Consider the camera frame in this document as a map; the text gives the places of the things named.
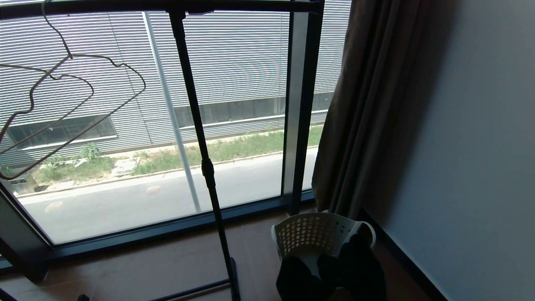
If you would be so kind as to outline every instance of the concrete pavement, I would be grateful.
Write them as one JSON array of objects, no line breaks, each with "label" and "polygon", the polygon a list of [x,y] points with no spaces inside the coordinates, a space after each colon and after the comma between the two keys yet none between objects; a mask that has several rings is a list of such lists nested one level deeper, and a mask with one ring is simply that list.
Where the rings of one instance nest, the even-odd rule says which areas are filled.
[{"label": "concrete pavement", "polygon": [[[303,188],[310,188],[317,148],[307,152]],[[221,207],[280,195],[282,154],[214,166]],[[192,170],[203,211],[211,210],[200,169]],[[20,198],[56,243],[94,237],[195,214],[183,171]]]}]

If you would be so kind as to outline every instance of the clothes hanger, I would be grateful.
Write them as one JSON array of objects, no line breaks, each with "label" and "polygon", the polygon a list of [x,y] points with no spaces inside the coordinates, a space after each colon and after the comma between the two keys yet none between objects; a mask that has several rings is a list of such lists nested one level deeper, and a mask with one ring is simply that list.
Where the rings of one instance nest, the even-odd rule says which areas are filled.
[{"label": "clothes hanger", "polygon": [[34,83],[34,85],[31,87],[30,89],[30,92],[29,92],[29,100],[30,100],[30,107],[29,109],[27,110],[22,110],[22,111],[16,111],[14,112],[6,121],[6,123],[4,124],[4,126],[2,127],[2,130],[0,131],[0,144],[2,143],[4,137],[6,136],[6,133],[7,133],[7,130],[9,128],[9,126],[11,125],[11,123],[15,120],[15,118],[19,115],[26,115],[26,114],[30,114],[33,110],[34,110],[34,107],[35,107],[35,101],[34,101],[34,92],[35,90],[37,89],[37,87],[39,87],[39,85],[41,83],[43,83],[43,81],[50,77],[54,80],[59,80],[63,77],[71,77],[71,78],[76,78],[76,79],[80,79],[80,80],[83,80],[84,82],[86,82],[90,87],[91,87],[91,95],[84,99],[82,102],[80,102],[77,106],[75,106],[72,110],[70,110],[67,114],[64,114],[62,117],[60,117],[59,119],[57,119],[55,122],[53,122],[52,124],[49,124],[48,126],[45,126],[44,128],[42,128],[41,130],[39,130],[38,132],[32,134],[30,137],[27,137],[26,139],[22,140],[22,141],[19,141],[18,143],[16,143],[15,145],[13,146],[10,146],[9,148],[7,148],[6,150],[3,150],[0,152],[0,155],[9,151],[10,149],[12,149],[13,147],[17,146],[17,145],[20,145],[22,144],[23,142],[27,141],[28,139],[31,139],[32,137],[38,135],[39,133],[42,133],[43,131],[49,129],[52,125],[58,123],[59,121],[63,120],[64,118],[66,118],[69,114],[71,114],[72,112],[74,112],[77,108],[79,108],[80,106],[82,106],[85,102],[87,102],[91,97],[93,97],[94,95],[94,89],[93,89],[93,86],[86,80],[80,78],[80,77],[76,77],[76,76],[71,76],[69,74],[61,74],[59,77],[54,77],[52,75],[52,73],[54,71],[56,71],[62,64],[64,64],[65,62],[67,62],[69,59],[73,60],[74,58],[83,58],[83,57],[86,57],[86,58],[100,58],[100,59],[106,59],[107,61],[109,61],[114,67],[126,67],[128,69],[130,69],[131,71],[133,71],[137,76],[139,76],[139,78],[141,79],[141,81],[143,82],[143,88],[138,91],[137,93],[135,93],[132,97],[130,97],[128,100],[124,101],[122,104],[120,104],[119,106],[117,106],[115,109],[113,109],[111,112],[109,112],[108,114],[104,115],[102,118],[100,118],[99,120],[97,120],[94,124],[92,125],[89,125],[88,127],[86,127],[84,130],[82,130],[79,134],[77,134],[76,136],[74,136],[73,138],[69,139],[67,142],[63,143],[62,145],[60,145],[59,147],[57,147],[56,149],[52,150],[51,152],[49,152],[47,155],[43,156],[42,158],[38,159],[37,161],[35,161],[34,163],[32,163],[30,166],[22,169],[21,171],[19,171],[18,173],[16,173],[15,175],[12,175],[12,176],[8,176],[8,175],[5,175],[3,174],[1,171],[0,171],[0,178],[2,179],[5,179],[5,180],[13,180],[17,177],[20,177],[22,174],[24,174],[25,172],[31,170],[32,168],[34,168],[36,165],[40,164],[41,162],[43,162],[44,160],[48,159],[50,156],[54,155],[56,152],[58,152],[60,149],[64,148],[65,146],[67,146],[68,144],[70,144],[72,141],[74,141],[75,139],[77,139],[78,137],[82,136],[83,134],[85,134],[87,131],[91,130],[92,128],[94,128],[97,124],[99,124],[101,121],[105,120],[106,118],[110,117],[110,115],[112,115],[113,113],[117,112],[117,110],[119,110],[120,108],[124,107],[127,103],[129,103],[131,100],[133,100],[134,98],[138,97],[141,93],[143,93],[145,91],[145,89],[147,88],[147,84],[145,82],[145,79],[143,78],[143,76],[137,72],[136,69],[132,68],[130,65],[126,64],[126,63],[115,63],[113,61],[112,58],[108,57],[108,56],[104,56],[104,55],[92,55],[92,54],[73,54],[71,53],[68,45],[67,45],[67,42],[65,41],[65,39],[63,38],[63,35],[61,34],[61,32],[59,32],[58,29],[56,29],[51,23],[50,21],[48,20],[47,18],[47,14],[45,13],[45,5],[49,2],[52,2],[52,0],[44,0],[41,4],[41,12],[43,14],[43,17],[45,19],[45,21],[47,22],[47,24],[59,35],[59,37],[61,38],[62,40],[62,43],[63,43],[63,46],[65,47],[65,50],[67,52],[67,55],[61,60],[59,61],[56,65],[54,65],[50,70],[46,71],[46,70],[42,70],[42,69],[37,69],[37,68],[33,68],[33,67],[26,67],[26,66],[19,66],[19,65],[8,65],[8,64],[0,64],[0,66],[7,66],[7,67],[15,67],[15,68],[22,68],[22,69],[28,69],[28,70],[37,70],[37,71],[41,71],[41,72],[44,72],[45,74],[37,80],[36,83]]}]

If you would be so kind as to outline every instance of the white plastic basket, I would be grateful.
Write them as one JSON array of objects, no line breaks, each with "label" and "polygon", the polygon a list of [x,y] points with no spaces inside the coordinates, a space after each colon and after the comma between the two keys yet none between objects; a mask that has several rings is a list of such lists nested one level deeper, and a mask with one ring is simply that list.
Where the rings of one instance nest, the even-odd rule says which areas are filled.
[{"label": "white plastic basket", "polygon": [[370,229],[373,248],[376,234],[370,224],[327,212],[291,216],[274,225],[271,228],[271,236],[277,246],[280,260],[288,256],[338,256],[342,245],[358,232],[362,224]]}]

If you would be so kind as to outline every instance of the baseboard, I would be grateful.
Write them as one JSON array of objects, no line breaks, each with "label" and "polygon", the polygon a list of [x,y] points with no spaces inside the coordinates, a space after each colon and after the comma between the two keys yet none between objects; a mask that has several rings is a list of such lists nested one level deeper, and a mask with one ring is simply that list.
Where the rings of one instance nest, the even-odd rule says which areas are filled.
[{"label": "baseboard", "polygon": [[358,214],[358,220],[369,222],[375,229],[377,239],[392,254],[394,259],[403,267],[410,277],[433,301],[447,301],[446,297],[434,286],[425,274],[414,264],[412,260],[396,245],[388,234],[375,222],[371,216],[363,209]]}]

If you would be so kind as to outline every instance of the brown tile floor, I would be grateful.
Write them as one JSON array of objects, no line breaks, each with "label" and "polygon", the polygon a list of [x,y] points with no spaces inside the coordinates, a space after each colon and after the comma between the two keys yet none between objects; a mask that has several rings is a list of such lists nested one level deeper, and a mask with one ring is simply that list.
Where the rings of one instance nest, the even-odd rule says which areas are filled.
[{"label": "brown tile floor", "polygon": [[[242,300],[280,300],[275,287],[279,269],[270,228],[285,214],[227,227],[231,256],[236,260]],[[375,249],[388,287],[388,299],[429,300],[389,252]],[[217,233],[205,231],[128,252],[51,268],[47,278],[34,284],[21,275],[0,279],[0,287],[18,301],[74,301],[86,294],[91,301],[149,300],[226,278]],[[230,300],[223,289],[195,301]]]}]

